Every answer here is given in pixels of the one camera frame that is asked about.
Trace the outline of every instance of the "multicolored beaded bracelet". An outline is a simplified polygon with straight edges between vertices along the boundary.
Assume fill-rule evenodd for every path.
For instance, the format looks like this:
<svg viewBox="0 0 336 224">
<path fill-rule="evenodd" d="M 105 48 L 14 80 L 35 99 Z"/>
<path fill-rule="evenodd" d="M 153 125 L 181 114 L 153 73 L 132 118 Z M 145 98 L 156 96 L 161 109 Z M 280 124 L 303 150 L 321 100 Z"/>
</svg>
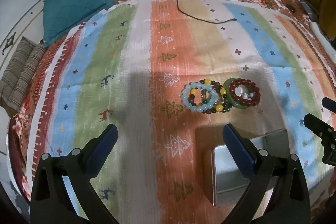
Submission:
<svg viewBox="0 0 336 224">
<path fill-rule="evenodd" d="M 197 90 L 201 89 L 202 101 L 199 105 L 194 102 Z M 216 113 L 228 112 L 232 107 L 245 109 L 260 103 L 260 89 L 251 80 L 230 78 L 223 85 L 210 79 L 192 82 L 182 91 L 182 104 L 192 112 Z"/>
</svg>

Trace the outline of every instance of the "black cable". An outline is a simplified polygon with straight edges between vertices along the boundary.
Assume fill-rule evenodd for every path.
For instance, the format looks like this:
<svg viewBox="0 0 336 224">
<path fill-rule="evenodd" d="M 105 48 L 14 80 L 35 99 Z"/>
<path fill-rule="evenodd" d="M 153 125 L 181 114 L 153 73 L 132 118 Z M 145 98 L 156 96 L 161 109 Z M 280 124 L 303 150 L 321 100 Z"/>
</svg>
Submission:
<svg viewBox="0 0 336 224">
<path fill-rule="evenodd" d="M 201 18 L 194 17 L 194 16 L 189 15 L 189 14 L 187 14 L 186 12 L 182 11 L 182 10 L 180 9 L 180 7 L 179 7 L 179 0 L 176 0 L 176 6 L 177 6 L 177 9 L 178 9 L 182 14 L 184 14 L 184 15 L 186 15 L 186 16 L 189 16 L 189 17 L 191 17 L 191 18 L 193 18 L 193 19 L 197 19 L 197 20 L 200 20 L 200 21 L 203 21 L 203 22 L 207 22 L 207 23 L 212 23 L 212 24 L 223 24 L 223 23 L 230 22 L 230 21 L 237 21 L 236 18 L 231 18 L 231 19 L 229 19 L 229 20 L 226 20 L 226 21 L 220 21 L 220 22 L 208 21 L 208 20 L 205 20 L 205 19 L 201 19 Z"/>
</svg>

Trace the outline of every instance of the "bed sheet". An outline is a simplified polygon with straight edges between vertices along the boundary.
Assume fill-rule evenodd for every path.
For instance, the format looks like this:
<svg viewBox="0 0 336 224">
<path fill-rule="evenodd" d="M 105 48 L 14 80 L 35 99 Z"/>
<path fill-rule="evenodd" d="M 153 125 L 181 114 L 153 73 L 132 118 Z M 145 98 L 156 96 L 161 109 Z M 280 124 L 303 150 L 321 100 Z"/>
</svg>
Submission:
<svg viewBox="0 0 336 224">
<path fill-rule="evenodd" d="M 214 25 L 183 15 L 176 0 L 135 0 L 57 41 L 14 126 L 26 196 L 42 153 L 66 155 L 109 123 L 119 139 L 91 183 L 121 223 L 220 223 L 231 207 L 215 208 L 203 194 L 202 155 L 222 144 L 228 122 L 246 137 L 287 128 L 313 188 L 329 167 L 303 117 L 310 112 L 335 127 L 321 105 L 324 96 L 335 100 L 334 67 L 298 1 L 287 4 L 292 11 L 274 1 L 179 0 L 203 19 L 237 18 Z M 212 115 L 182 106 L 187 83 L 230 77 L 256 82 L 260 106 Z"/>
</svg>

